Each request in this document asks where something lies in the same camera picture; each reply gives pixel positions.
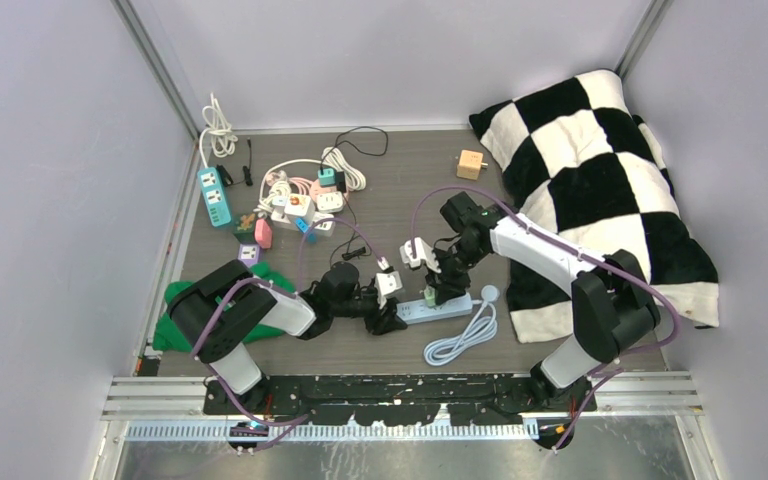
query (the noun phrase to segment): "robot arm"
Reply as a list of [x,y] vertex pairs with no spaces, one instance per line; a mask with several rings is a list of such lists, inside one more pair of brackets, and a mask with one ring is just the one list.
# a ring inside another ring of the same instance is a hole
[[469,270],[491,253],[531,268],[570,296],[573,335],[532,368],[530,390],[536,400],[562,394],[577,379],[613,361],[658,325],[660,316],[651,295],[542,240],[532,230],[642,279],[634,255],[623,250],[603,255],[579,247],[518,214],[529,227],[523,229],[497,206],[484,209],[463,192],[450,198],[440,213],[459,235],[454,244],[443,250],[416,238],[406,242],[400,252],[410,268],[426,266],[426,283],[434,289],[438,305],[463,295],[470,286]]
[[[167,312],[197,350],[196,358],[254,408],[266,388],[260,368],[241,342],[256,325],[303,340],[326,332],[334,317],[362,317],[373,335],[407,328],[396,316],[393,298],[402,287],[398,272],[383,259],[379,266],[383,272],[361,287],[354,265],[335,264],[319,282],[295,295],[255,278],[242,262],[232,260],[176,295]],[[217,306],[222,297],[228,301]],[[225,304],[227,308],[217,312]],[[209,333],[202,339],[206,329]]]

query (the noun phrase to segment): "green cloth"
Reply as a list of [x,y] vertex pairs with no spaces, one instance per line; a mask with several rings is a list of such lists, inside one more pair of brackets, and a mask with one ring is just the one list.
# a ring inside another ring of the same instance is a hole
[[[269,268],[269,264],[261,262],[251,267],[252,273],[258,277],[268,281],[272,281],[275,285],[289,290],[295,291],[293,284],[289,280],[284,278],[280,273],[273,272]],[[163,293],[163,298],[166,300],[166,304],[175,298],[176,295],[186,290],[193,282],[172,282],[166,287],[166,291]],[[217,299],[216,303],[219,304],[221,299]],[[246,335],[243,339],[243,343],[251,343],[256,340],[269,337],[278,337],[283,335],[284,332],[277,328],[267,327],[266,325],[255,325],[254,329]],[[151,348],[154,350],[165,352],[167,350],[174,350],[176,352],[190,353],[193,349],[190,342],[184,337],[175,322],[169,318],[169,315],[164,312],[163,316],[157,322],[157,327],[154,329],[154,339],[151,342]]]

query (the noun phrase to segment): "metal frame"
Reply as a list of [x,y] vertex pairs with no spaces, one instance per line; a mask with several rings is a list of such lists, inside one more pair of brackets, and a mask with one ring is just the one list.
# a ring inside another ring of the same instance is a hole
[[[202,413],[206,377],[116,377],[107,395],[103,421],[228,418]],[[599,408],[584,416],[702,415],[688,372],[626,372],[596,392]],[[565,412],[531,412],[523,418],[563,418]],[[438,419],[448,419],[445,407]]]
[[620,57],[617,68],[614,69],[621,79],[625,80],[628,73],[637,61],[640,60],[640,56],[643,55],[643,51],[646,50],[649,41],[655,35],[655,30],[658,29],[658,25],[661,24],[664,14],[672,3],[673,0],[652,0],[652,3],[649,4],[649,7],[643,14],[643,18],[637,25],[637,29],[634,31],[634,35],[631,36],[631,41],[628,43],[625,52]]
[[[242,415],[208,416],[202,413],[207,389],[205,377],[117,377],[108,393],[101,424],[104,437],[98,450],[93,480],[112,480],[123,445],[134,441],[227,442],[230,427]],[[697,479],[716,479],[718,473],[707,439],[700,427],[701,401],[688,372],[627,372],[609,380],[596,393],[598,409],[584,416],[673,416]],[[530,418],[564,418],[564,412],[521,414]],[[454,427],[444,405],[424,427],[364,427],[302,425],[284,437],[287,442],[311,441],[417,441],[417,440],[522,440],[524,425]],[[270,437],[279,434],[273,429]]]
[[[190,116],[181,92],[175,85],[168,68],[164,64],[154,42],[149,36],[145,25],[137,14],[131,0],[111,0],[119,12],[123,23],[126,25],[135,44],[143,54],[146,63],[154,74],[161,89],[172,105],[176,115],[181,120],[188,134],[198,138],[200,131],[195,120]],[[649,44],[655,30],[663,19],[672,0],[652,0],[641,19],[634,35],[624,51],[616,72],[621,78],[625,78],[643,51]],[[460,129],[465,125],[441,125],[441,126],[404,126],[390,127],[391,130],[429,130],[429,129]],[[336,128],[324,129],[286,129],[286,130],[246,130],[242,134],[284,134],[284,133],[317,133],[342,131]],[[140,358],[159,357],[161,352],[151,348],[151,338],[157,319],[163,309],[163,291],[165,285],[180,278],[192,230],[195,213],[198,207],[199,195],[195,185],[195,172],[198,170],[198,154],[194,151],[191,165],[187,171],[181,194],[177,203],[177,210],[167,234],[168,250],[163,255],[157,280],[153,285],[153,297],[147,306],[144,318],[143,336],[139,347],[134,351],[134,366]],[[107,401],[99,423],[99,442],[97,454],[92,462],[93,480],[112,480],[115,478],[119,461],[129,435],[134,435],[135,426],[140,425],[206,425],[219,428],[223,431],[229,422],[236,422],[242,416],[206,416],[202,413],[202,405],[206,395],[202,377],[117,377],[113,379]],[[719,478],[717,466],[714,461],[708,439],[704,434],[704,411],[701,402],[693,386],[690,374],[687,372],[630,372],[621,374],[608,381],[597,393],[596,402],[598,409],[593,412],[585,412],[585,416],[645,416],[667,415],[676,418],[682,442],[687,451],[696,478]],[[562,413],[528,413],[523,414],[528,418],[557,418]],[[496,427],[451,427],[449,414],[445,408],[441,408],[432,428],[439,438],[471,438],[471,439],[518,439],[527,432],[518,425]],[[350,438],[357,440],[386,439],[392,440],[428,440],[428,429],[419,427],[360,427],[346,425],[343,427],[329,427],[323,430],[315,425],[304,425],[287,435],[284,441],[311,441],[339,438],[349,434]],[[180,435],[182,430],[171,430],[175,438],[184,439]],[[141,440],[166,437],[161,433],[170,435],[170,430],[139,430],[143,435]]]
[[116,7],[116,11],[119,12],[122,23],[125,24],[134,38],[134,44],[143,54],[149,69],[151,69],[151,72],[160,84],[160,89],[163,90],[164,95],[166,95],[166,98],[175,110],[175,114],[183,123],[184,128],[187,129],[187,133],[189,133],[193,140],[197,139],[201,130],[187,111],[184,97],[175,85],[175,81],[172,80],[169,69],[163,63],[163,59],[161,59],[154,42],[151,41],[151,37],[142,20],[140,20],[136,9],[134,9],[134,5],[130,0],[111,0],[111,3]]

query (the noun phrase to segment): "white power strip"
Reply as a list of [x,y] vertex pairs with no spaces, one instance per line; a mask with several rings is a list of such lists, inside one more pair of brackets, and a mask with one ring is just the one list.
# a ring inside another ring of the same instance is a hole
[[429,307],[425,300],[415,300],[396,305],[396,315],[408,325],[443,318],[461,317],[470,313],[472,313],[472,298],[468,293],[436,307]]

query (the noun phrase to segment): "white cable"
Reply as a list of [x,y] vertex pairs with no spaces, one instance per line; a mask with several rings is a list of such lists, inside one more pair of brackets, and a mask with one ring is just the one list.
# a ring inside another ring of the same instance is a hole
[[[499,289],[493,285],[487,285],[481,289],[481,300],[473,301],[473,305],[481,305],[464,332],[457,337],[441,338],[425,346],[422,355],[425,362],[432,367],[441,367],[457,358],[470,347],[491,340],[496,336],[499,323],[496,321],[496,306],[493,305],[499,298]],[[490,307],[490,315],[481,316],[485,307]]]
[[231,124],[222,113],[219,107],[219,100],[210,94],[210,105],[201,109],[201,116],[204,118],[207,127],[199,135],[199,154],[201,163],[207,168],[207,157],[204,156],[204,137],[210,134],[210,146],[213,149],[213,156],[216,158],[233,155],[236,149],[237,136],[231,130]]
[[272,208],[272,200],[275,197],[287,197],[293,192],[293,189],[290,187],[290,182],[287,179],[287,173],[283,170],[278,173],[272,171],[267,172],[267,174],[263,176],[263,181],[260,184],[261,191],[263,191],[263,185],[267,182],[269,183],[269,193],[258,200],[257,207],[254,209],[255,213],[260,217],[267,217],[272,213],[272,210],[274,210]]
[[349,162],[346,161],[346,157],[343,156],[343,152],[339,148],[328,147],[322,151],[322,156],[325,165],[346,174],[346,187],[348,187],[350,192],[366,188],[366,177],[360,170],[349,165]]
[[[272,213],[272,199],[282,195],[280,192],[276,193],[273,191],[275,189],[275,183],[280,181],[275,180],[275,176],[283,173],[281,170],[279,170],[280,168],[296,163],[312,163],[314,165],[324,164],[327,167],[331,167],[338,171],[344,172],[346,174],[346,187],[351,192],[356,192],[366,188],[366,177],[363,175],[363,173],[361,173],[360,170],[349,165],[349,162],[346,161],[346,158],[343,156],[343,153],[339,148],[328,147],[322,151],[322,155],[322,161],[313,160],[311,158],[299,158],[296,160],[288,160],[286,162],[279,163],[278,165],[275,165],[274,167],[267,170],[263,175],[263,179],[260,181],[260,190],[258,191],[260,199],[258,201],[257,208],[255,208],[255,212],[257,212],[261,217],[268,216],[270,213]],[[290,184],[294,185],[299,190],[299,193],[305,191],[309,192],[310,184],[313,183],[310,180],[301,177],[292,177],[287,178],[286,180]],[[267,184],[269,184],[271,188],[269,189],[268,193],[264,194],[263,190]]]

